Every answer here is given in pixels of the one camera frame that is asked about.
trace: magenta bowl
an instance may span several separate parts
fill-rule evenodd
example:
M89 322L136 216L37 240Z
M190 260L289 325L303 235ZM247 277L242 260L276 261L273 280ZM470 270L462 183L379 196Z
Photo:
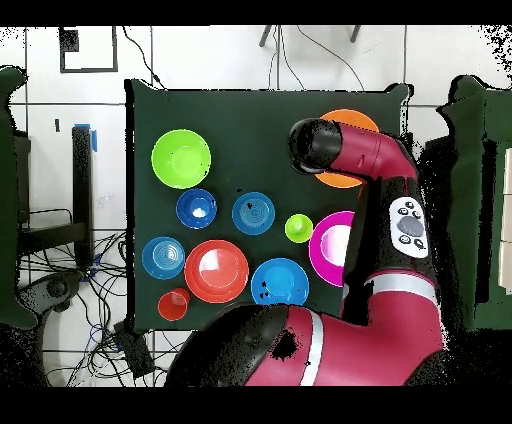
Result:
M343 268L354 212L336 212L322 219L309 240L309 260L323 280L343 286Z

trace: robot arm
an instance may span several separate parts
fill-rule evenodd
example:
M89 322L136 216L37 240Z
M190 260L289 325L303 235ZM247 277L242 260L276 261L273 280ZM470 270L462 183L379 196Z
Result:
M402 385L425 358L442 349L422 199L414 162L400 142L307 119L293 126L288 147L301 173L338 172L365 182L344 280L370 292L368 325L297 306L254 305L252 314L249 306L240 307L247 313L236 325L241 317L236 310L217 321L229 322L231 333L213 323L189 339L167 386ZM224 341L218 354L207 358L203 344L214 336ZM192 372L192 363L201 366Z

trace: white label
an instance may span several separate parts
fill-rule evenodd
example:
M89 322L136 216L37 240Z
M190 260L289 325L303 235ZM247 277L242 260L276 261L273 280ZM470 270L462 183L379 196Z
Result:
M404 216L413 216L418 219L423 226L423 234L421 237L409 236L398 229L398 223ZM402 252L404 255L418 259L428 256L425 216L417 200L412 197L400 197L399 199L395 199L389 206L389 225L391 229L391 242L396 250Z

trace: tile floor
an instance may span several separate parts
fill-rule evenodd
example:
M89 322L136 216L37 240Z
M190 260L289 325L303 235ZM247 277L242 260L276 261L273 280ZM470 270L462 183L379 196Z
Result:
M305 34L349 62L365 90L384 90L395 82L413 84L408 129L420 144L448 133L435 107L446 103L454 77L475 74L497 88L510 85L510 76L493 57L478 27L362 26L355 44L349 42L352 29L348 25L301 26ZM276 88L276 61L269 78L275 44L271 32L266 45L258 46L261 25L126 30L140 44L148 66L167 88ZM78 27L78 31L80 51L66 53L67 66L111 66L111 27ZM21 66L28 74L26 86L11 97L10 108L17 127L28 131L32 139L31 210L71 209L70 128L76 123L89 123L98 134L98 149L93 153L94 228L98 241L126 227L123 80L140 78L154 83L139 49L125 37L122 27L116 27L116 31L118 72L61 74L56 28L0 28L0 65ZM296 26L283 26L283 38L287 62L306 89L361 89L344 63L308 40ZM283 56L280 89L301 89ZM55 119L59 119L60 132L56 132ZM34 215L32 226L53 225L66 219L66 213L60 212ZM54 250L49 256L52 260L64 259L58 263L66 265L64 253ZM40 260L34 255L30 259ZM115 248L103 261L123 263ZM30 271L22 271L20 284L40 277L42 272L37 269L31 264ZM106 278L98 274L98 283ZM124 279L115 281L111 289L116 294L124 290ZM88 306L90 321L98 323L100 311L91 288L84 283L79 293ZM108 301L112 322L123 319L126 299L112 295ZM92 346L89 343L87 347L90 331L84 304L78 298L66 312L53 313L44 337L46 371L74 367ZM188 332L154 332L147 336L158 367L169 367L175 355L171 345L187 336ZM54 371L49 378L59 386L69 375L70 370ZM129 376L123 379L127 385L134 384ZM165 375L156 371L135 383L161 386L164 380ZM99 380L97 385L120 383L112 378Z

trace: blue bowl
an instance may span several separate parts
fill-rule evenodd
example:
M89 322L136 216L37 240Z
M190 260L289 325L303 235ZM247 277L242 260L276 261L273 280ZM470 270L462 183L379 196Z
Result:
M183 193L176 203L179 220L189 228L207 227L215 219L217 203L206 190L193 188Z
M267 196L252 192L237 199L231 216L236 228L242 233L257 236L272 226L276 212L272 201Z
M185 250L171 237L156 237L142 251L142 265L146 272L159 280L176 277L185 265Z

